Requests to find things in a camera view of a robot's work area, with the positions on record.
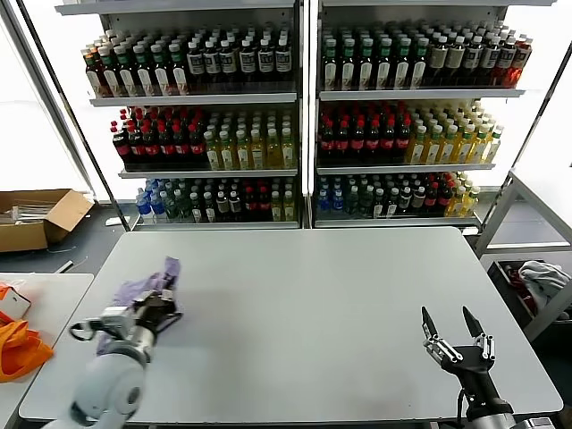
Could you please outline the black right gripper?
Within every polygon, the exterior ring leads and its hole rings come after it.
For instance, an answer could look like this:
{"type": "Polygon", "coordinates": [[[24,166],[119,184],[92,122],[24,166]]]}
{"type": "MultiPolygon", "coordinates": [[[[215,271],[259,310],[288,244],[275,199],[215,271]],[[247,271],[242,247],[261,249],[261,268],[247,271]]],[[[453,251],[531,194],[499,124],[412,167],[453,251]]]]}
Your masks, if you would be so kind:
{"type": "Polygon", "coordinates": [[[421,307],[425,350],[443,370],[458,378],[467,398],[468,415],[512,414],[513,408],[500,397],[489,374],[495,359],[494,338],[484,332],[467,307],[462,307],[462,312],[475,346],[454,349],[437,332],[427,308],[421,307]]]}

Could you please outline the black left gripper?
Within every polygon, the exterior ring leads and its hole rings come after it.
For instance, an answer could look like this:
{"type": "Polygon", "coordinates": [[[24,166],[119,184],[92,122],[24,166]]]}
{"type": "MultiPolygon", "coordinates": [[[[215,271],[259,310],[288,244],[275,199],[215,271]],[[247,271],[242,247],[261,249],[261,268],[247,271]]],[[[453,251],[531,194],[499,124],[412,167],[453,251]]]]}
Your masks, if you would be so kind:
{"type": "Polygon", "coordinates": [[[160,334],[178,321],[178,309],[174,292],[162,289],[160,296],[154,291],[143,291],[133,301],[137,326],[142,326],[153,334],[160,334]]]}

